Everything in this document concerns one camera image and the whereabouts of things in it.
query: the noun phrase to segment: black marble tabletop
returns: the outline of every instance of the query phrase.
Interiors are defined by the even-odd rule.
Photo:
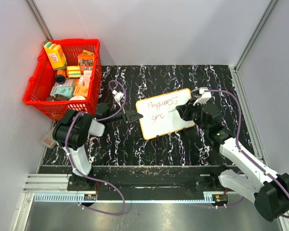
[[[127,91],[126,105],[136,110],[138,100],[174,90],[196,88],[227,90],[236,95],[227,65],[144,65],[103,66],[99,102],[115,109],[108,82],[116,79]],[[238,109],[235,101],[224,93],[214,93],[212,101],[223,115],[223,124],[236,133]],[[253,153],[250,137],[243,120],[240,142]],[[110,124],[105,137],[89,135],[85,143],[88,159],[94,166],[207,166],[231,164],[204,141],[204,133],[196,126],[157,139],[143,138],[139,121]],[[47,149],[42,165],[69,166],[65,152],[59,146]]]

